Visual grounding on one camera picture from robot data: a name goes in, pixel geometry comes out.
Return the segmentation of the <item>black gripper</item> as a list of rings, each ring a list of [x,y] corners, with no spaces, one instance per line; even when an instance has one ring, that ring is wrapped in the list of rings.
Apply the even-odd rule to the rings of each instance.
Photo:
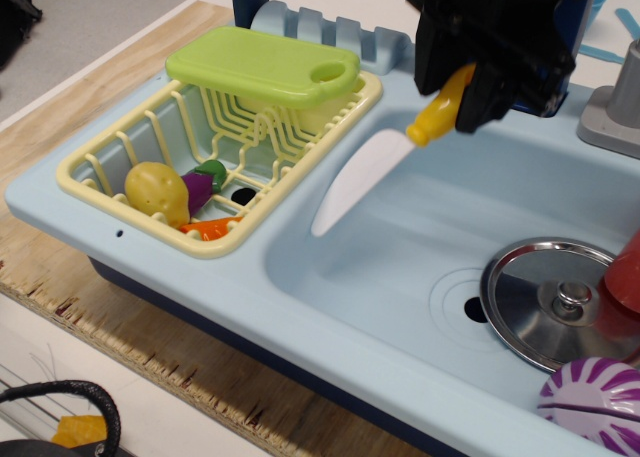
[[[576,68],[592,0],[407,0],[420,14],[414,82],[439,91],[476,66],[455,122],[475,133],[511,110],[553,116]]]

